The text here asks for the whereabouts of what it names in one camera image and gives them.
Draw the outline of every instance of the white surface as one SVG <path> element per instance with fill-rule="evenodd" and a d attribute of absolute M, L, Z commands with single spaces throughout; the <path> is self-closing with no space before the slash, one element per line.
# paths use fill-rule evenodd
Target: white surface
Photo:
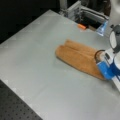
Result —
<path fill-rule="evenodd" d="M 96 33 L 48 11 L 0 46 L 0 78 L 43 120 L 118 120 L 119 92 L 55 57 L 67 38 L 109 48 Z"/>

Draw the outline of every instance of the table surface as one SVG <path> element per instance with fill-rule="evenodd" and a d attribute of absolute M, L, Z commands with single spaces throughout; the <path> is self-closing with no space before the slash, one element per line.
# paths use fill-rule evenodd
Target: table surface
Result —
<path fill-rule="evenodd" d="M 49 10 L 0 45 L 0 78 L 44 120 L 118 120 L 120 94 L 110 82 L 56 58 L 66 39 L 109 48 L 107 39 Z"/>

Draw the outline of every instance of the orange object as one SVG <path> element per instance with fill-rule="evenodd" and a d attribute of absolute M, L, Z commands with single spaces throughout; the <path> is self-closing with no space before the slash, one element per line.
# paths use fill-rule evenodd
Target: orange object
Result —
<path fill-rule="evenodd" d="M 83 30 L 86 30 L 86 28 L 87 28 L 86 26 L 84 26 L 82 24 L 78 24 L 78 27 L 81 28 L 81 29 L 83 29 Z"/>
<path fill-rule="evenodd" d="M 84 44 L 67 40 L 64 45 L 57 48 L 55 53 L 59 59 L 75 69 L 105 80 L 94 59 L 96 51 L 96 49 Z"/>

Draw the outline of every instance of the white table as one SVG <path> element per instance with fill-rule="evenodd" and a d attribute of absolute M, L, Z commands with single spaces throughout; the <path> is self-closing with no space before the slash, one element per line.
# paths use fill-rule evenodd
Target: white table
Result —
<path fill-rule="evenodd" d="M 0 78 L 44 120 L 118 120 L 119 92 L 56 58 L 67 38 L 109 48 L 105 38 L 48 11 L 0 45 Z"/>

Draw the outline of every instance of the blue part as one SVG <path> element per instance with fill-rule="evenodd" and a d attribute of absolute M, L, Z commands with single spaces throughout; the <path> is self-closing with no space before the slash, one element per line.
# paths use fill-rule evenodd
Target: blue part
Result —
<path fill-rule="evenodd" d="M 102 61 L 97 64 L 100 72 L 107 80 L 112 80 L 112 78 L 115 76 L 113 72 L 111 71 L 110 67 L 107 66 L 107 64 Z"/>
<path fill-rule="evenodd" d="M 110 65 L 110 68 L 112 70 L 112 72 L 117 75 L 120 76 L 120 69 L 118 69 L 113 61 L 113 63 Z"/>
<path fill-rule="evenodd" d="M 107 24 L 108 24 L 108 21 L 104 22 L 97 30 L 96 32 L 101 35 L 101 36 L 104 36 L 104 33 L 105 33 L 105 29 L 107 27 Z"/>

